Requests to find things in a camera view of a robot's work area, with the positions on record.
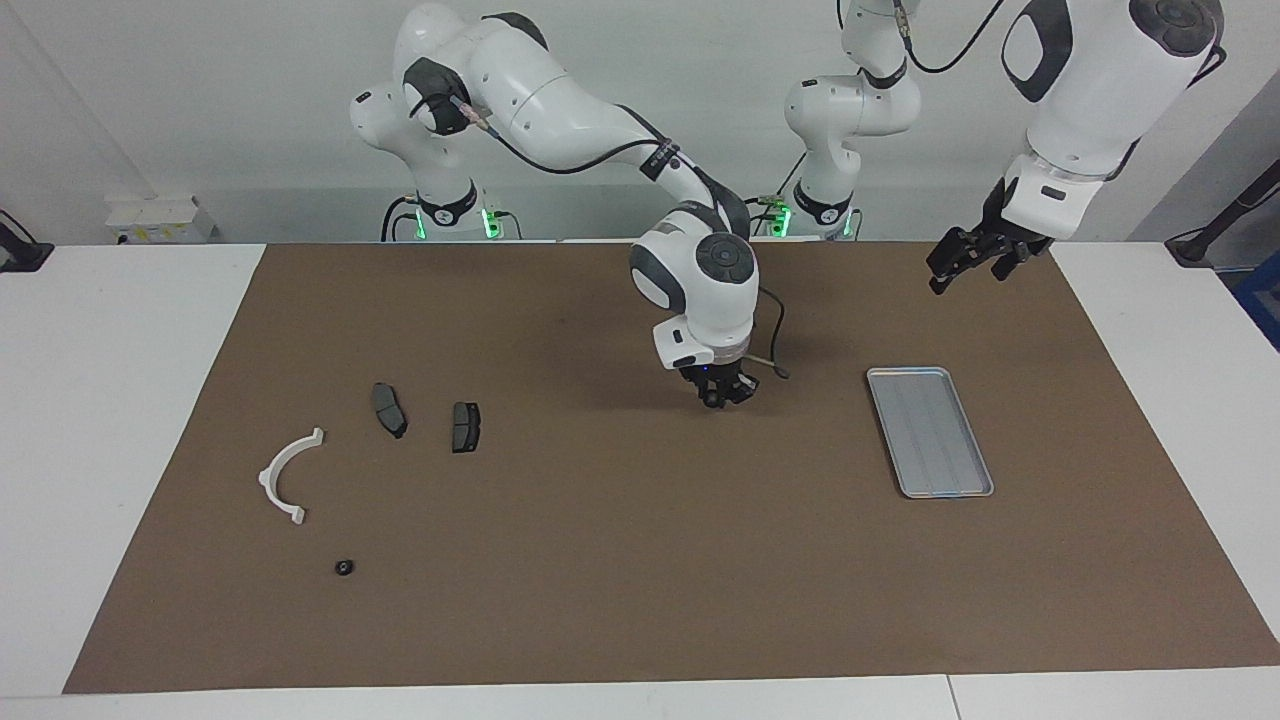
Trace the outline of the curved dark grey brake pad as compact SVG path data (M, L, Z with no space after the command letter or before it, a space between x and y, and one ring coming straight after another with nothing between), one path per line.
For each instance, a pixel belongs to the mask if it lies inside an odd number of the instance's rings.
M381 428L396 439L403 438L408 429L408 419L399 404L396 388L387 383L375 383L371 389L371 402Z

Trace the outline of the white power strip box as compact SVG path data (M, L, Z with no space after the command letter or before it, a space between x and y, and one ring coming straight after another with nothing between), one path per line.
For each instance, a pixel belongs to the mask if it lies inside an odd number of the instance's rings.
M218 224L195 196L109 202L105 227L116 243L209 243Z

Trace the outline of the white curved plastic bracket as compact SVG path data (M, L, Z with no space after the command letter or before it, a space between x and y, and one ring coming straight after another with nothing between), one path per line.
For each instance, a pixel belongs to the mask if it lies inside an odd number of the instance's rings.
M301 527L306 519L306 509L289 503L279 493L280 475L285 466L300 454L320 447L325 441L326 432L321 427L315 427L308 436L294 439L280 448L269 464L257 474L257 483L262 488L268 502L276 510L284 512L291 523Z

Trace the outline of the silver metal tray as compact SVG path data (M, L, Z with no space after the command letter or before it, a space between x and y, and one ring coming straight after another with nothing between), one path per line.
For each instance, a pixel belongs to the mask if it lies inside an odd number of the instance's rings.
M992 496L992 475L947 369L873 366L865 378L904 497Z

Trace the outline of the brown table mat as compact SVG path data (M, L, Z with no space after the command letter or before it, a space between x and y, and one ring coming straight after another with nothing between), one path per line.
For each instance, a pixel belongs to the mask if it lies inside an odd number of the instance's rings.
M268 249L65 692L1280 665L1053 259L760 245L791 377L717 411L627 255ZM900 493L873 366L948 370L992 496Z

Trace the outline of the black table clamp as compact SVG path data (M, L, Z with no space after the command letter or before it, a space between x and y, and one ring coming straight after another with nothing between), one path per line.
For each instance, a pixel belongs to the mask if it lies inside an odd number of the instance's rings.
M36 240L19 220L0 208L0 250L6 254L6 259L0 261L0 273L31 273L47 261L55 246Z

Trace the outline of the blue crate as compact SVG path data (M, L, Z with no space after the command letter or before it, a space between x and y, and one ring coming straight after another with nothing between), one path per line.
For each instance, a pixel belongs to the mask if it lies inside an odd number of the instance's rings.
M1231 296L1280 352L1280 250L1236 282Z

